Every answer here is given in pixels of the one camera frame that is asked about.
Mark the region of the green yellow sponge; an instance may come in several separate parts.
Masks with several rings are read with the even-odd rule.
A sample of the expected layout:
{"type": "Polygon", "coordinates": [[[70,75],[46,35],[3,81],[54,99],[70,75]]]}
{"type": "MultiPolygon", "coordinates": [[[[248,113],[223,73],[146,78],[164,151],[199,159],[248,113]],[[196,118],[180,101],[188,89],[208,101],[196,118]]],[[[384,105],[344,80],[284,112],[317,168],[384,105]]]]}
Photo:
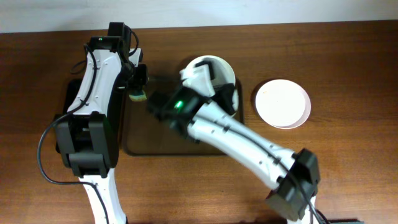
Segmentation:
{"type": "Polygon", "coordinates": [[[129,99],[131,101],[146,101],[147,95],[144,90],[129,90],[129,99]]]}

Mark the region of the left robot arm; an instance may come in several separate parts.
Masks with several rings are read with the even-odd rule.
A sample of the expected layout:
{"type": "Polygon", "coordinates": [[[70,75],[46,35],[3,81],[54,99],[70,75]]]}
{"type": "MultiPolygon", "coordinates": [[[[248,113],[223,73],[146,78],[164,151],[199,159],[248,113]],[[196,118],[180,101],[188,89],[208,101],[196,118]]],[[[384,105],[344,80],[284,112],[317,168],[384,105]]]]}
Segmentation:
{"type": "Polygon", "coordinates": [[[106,36],[85,45],[85,74],[66,117],[54,126],[64,166],[78,177],[90,201],[95,223],[127,223],[119,202],[115,168],[124,95],[146,99],[143,52],[131,47],[137,35],[123,22],[110,22],[106,36]]]}

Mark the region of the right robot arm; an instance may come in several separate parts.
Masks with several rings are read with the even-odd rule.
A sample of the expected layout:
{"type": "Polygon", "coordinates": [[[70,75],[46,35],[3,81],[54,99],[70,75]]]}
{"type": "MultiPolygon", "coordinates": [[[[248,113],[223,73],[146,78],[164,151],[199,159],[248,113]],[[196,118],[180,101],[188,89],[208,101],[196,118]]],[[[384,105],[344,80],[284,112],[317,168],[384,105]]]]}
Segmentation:
{"type": "Polygon", "coordinates": [[[288,223],[328,223],[314,206],[320,182],[316,155],[283,148],[233,118],[239,96],[229,63],[198,58],[180,75],[173,93],[151,94],[148,111],[185,139],[205,142],[248,168],[271,190],[268,206],[288,223]]]}

